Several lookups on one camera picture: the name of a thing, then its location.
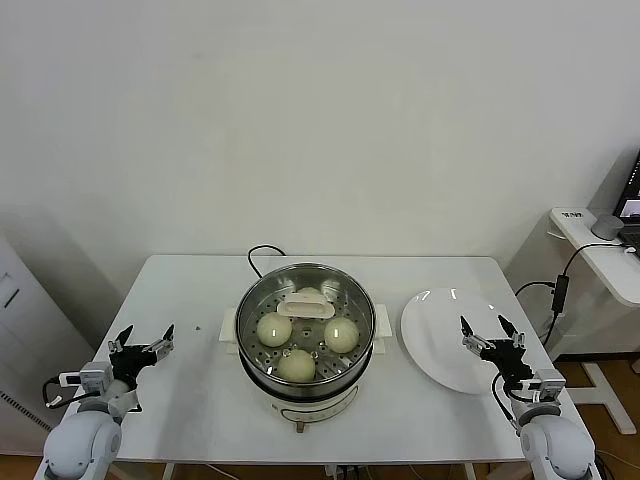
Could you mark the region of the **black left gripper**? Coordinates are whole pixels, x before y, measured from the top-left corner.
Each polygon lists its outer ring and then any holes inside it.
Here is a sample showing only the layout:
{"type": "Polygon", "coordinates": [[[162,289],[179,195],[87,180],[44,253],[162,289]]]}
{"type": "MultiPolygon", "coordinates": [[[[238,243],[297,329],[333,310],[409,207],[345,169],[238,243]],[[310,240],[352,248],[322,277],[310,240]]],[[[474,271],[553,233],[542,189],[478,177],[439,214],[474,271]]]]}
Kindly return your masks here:
{"type": "Polygon", "coordinates": [[[114,379],[129,388],[137,387],[137,377],[142,369],[154,366],[156,358],[165,358],[174,349],[174,324],[169,326],[161,339],[150,345],[126,346],[133,328],[133,325],[129,325],[108,342],[114,379]]]}

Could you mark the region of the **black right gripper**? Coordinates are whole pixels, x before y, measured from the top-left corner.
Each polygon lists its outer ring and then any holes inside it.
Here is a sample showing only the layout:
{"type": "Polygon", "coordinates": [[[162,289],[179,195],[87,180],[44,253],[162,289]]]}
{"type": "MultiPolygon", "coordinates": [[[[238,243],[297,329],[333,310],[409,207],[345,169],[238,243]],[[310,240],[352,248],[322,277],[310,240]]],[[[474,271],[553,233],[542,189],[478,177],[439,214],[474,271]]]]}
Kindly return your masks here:
{"type": "Polygon", "coordinates": [[[497,316],[505,334],[503,338],[487,341],[476,335],[464,316],[460,316],[462,344],[474,355],[493,363],[510,390],[521,390],[522,382],[533,378],[531,367],[524,363],[526,352],[524,333],[503,315],[497,316]]]}

